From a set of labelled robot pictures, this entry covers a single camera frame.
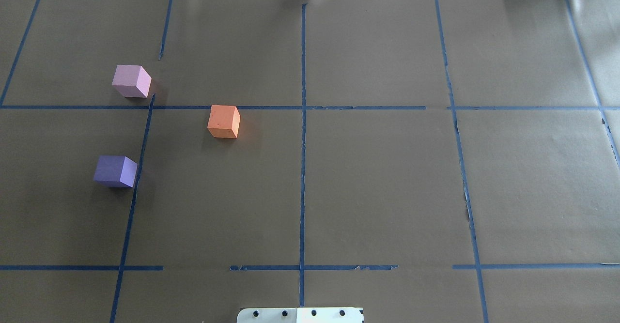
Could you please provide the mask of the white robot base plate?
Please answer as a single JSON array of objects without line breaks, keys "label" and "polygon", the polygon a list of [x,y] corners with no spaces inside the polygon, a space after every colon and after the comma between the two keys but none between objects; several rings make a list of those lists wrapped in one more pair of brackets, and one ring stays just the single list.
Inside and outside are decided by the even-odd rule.
[{"label": "white robot base plate", "polygon": [[246,308],[240,310],[237,323],[363,323],[362,308]]}]

